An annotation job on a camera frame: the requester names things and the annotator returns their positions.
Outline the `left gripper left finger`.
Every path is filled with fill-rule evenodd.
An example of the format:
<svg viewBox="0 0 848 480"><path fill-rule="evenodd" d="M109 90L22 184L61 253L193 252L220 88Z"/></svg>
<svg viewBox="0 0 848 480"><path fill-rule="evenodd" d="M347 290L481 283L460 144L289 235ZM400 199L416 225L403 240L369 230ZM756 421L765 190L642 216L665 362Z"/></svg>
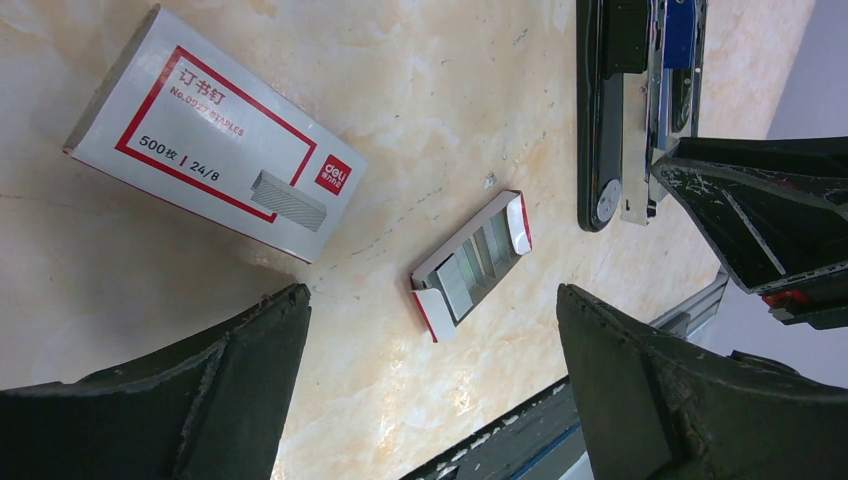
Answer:
<svg viewBox="0 0 848 480"><path fill-rule="evenodd" d="M1 394L5 479L267 479L310 325L293 284L74 383Z"/></svg>

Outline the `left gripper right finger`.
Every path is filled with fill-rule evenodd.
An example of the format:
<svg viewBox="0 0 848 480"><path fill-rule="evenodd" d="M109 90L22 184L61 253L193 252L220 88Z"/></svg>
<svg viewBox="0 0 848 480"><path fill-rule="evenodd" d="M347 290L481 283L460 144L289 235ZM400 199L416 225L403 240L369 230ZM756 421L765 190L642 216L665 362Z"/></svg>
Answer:
<svg viewBox="0 0 848 480"><path fill-rule="evenodd" d="M715 354L573 284L556 315L596 478L846 477L845 389Z"/></svg>

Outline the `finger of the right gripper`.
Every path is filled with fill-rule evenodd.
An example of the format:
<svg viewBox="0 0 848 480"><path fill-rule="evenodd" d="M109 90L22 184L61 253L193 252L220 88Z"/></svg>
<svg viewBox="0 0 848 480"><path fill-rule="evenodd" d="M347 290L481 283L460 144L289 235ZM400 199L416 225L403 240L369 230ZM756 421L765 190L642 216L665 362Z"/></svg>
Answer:
<svg viewBox="0 0 848 480"><path fill-rule="evenodd" d="M744 291L846 272L846 138L683 138L651 173Z"/></svg>

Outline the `silver staple strip tray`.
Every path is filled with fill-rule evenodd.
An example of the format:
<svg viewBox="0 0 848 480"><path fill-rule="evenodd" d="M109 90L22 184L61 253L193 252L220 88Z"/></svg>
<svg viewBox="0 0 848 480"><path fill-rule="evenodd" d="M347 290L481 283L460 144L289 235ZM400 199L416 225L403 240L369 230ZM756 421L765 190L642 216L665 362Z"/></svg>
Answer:
<svg viewBox="0 0 848 480"><path fill-rule="evenodd" d="M411 295L431 339L444 343L533 250L525 196L503 190L410 274Z"/></svg>

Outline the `red white staple box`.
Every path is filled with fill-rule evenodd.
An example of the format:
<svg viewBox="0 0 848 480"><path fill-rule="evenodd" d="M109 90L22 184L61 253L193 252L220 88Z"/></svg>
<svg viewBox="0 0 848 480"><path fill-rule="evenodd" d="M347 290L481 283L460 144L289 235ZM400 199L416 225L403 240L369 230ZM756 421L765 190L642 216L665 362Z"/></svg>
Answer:
<svg viewBox="0 0 848 480"><path fill-rule="evenodd" d="M179 17L152 7L63 150L312 263L368 163Z"/></svg>

